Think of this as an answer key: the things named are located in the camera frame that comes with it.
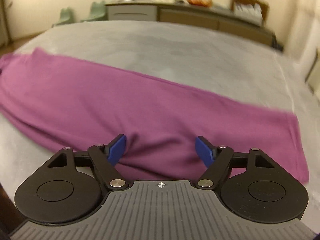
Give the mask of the purple garment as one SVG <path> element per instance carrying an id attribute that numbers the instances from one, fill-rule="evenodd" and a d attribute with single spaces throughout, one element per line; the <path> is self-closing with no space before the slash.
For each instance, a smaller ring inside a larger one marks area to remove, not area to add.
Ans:
<path id="1" fill-rule="evenodd" d="M 131 180 L 195 180 L 205 169 L 195 152 L 201 135 L 238 152 L 257 147 L 301 183 L 309 181 L 292 113 L 40 49 L 1 58 L 1 113 L 53 152 L 124 134 L 118 168 Z"/>

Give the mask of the grey brown sideboard cabinet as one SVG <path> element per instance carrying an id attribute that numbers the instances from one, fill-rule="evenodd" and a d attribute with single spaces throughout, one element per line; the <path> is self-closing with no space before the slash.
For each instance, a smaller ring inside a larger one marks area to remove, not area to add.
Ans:
<path id="1" fill-rule="evenodd" d="M 277 45 L 274 32 L 239 19 L 230 12 L 175 3 L 107 3 L 105 7 L 110 21 L 157 21 L 191 25 L 232 34 L 272 48 Z"/>

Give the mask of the left green plastic chair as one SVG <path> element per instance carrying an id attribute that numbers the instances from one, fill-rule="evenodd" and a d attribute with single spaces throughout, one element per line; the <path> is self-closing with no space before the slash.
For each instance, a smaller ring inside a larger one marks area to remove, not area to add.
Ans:
<path id="1" fill-rule="evenodd" d="M 60 18 L 59 20 L 52 25 L 52 27 L 66 25 L 66 24 L 73 24 L 75 23 L 73 10 L 70 7 L 63 8 L 60 11 Z"/>

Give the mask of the green plastic chair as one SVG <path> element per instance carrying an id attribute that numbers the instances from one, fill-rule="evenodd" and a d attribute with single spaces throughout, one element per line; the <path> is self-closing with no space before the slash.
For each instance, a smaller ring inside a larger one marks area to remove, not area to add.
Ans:
<path id="1" fill-rule="evenodd" d="M 80 22 L 106 21 L 107 18 L 105 1 L 93 2 L 90 7 L 89 15 Z"/>
<path id="2" fill-rule="evenodd" d="M 66 25 L 66 24 L 73 24 L 75 23 L 73 10 L 70 7 L 63 8 L 60 11 L 60 18 L 59 20 L 52 25 L 52 27 Z"/>

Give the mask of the right green plastic chair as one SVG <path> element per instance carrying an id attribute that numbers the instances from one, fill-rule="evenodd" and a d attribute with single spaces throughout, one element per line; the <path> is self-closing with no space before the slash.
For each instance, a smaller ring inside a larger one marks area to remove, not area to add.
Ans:
<path id="1" fill-rule="evenodd" d="M 107 18 L 105 1 L 93 2 L 90 7 L 89 15 L 80 22 L 106 21 Z"/>

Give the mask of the white storage basket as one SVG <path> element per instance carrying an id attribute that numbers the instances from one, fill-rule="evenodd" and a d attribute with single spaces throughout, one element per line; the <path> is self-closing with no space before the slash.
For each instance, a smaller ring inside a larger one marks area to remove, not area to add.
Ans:
<path id="1" fill-rule="evenodd" d="M 251 4 L 241 4 L 241 3 L 234 3 L 234 15 L 247 21 L 249 23 L 262 26 L 263 25 L 263 15 L 262 9 L 259 4 L 255 3 L 254 5 Z"/>

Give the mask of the red fruit bowl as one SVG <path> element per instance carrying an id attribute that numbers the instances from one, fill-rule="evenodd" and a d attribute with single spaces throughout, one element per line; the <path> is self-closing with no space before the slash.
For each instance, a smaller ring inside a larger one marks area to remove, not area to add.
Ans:
<path id="1" fill-rule="evenodd" d="M 190 5 L 210 8 L 213 5 L 212 0 L 186 0 Z"/>

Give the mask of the brown woven board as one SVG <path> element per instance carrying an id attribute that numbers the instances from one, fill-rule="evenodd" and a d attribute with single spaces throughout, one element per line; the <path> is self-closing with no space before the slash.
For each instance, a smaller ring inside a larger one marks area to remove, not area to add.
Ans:
<path id="1" fill-rule="evenodd" d="M 259 4 L 261 9 L 262 9 L 262 15 L 263 15 L 263 25 L 266 22 L 267 16 L 268 16 L 268 11 L 269 11 L 269 4 L 265 1 L 261 0 L 231 0 L 231 11 L 234 13 L 234 3 L 241 3 L 241 4 L 251 4 L 254 5 L 255 3 Z"/>

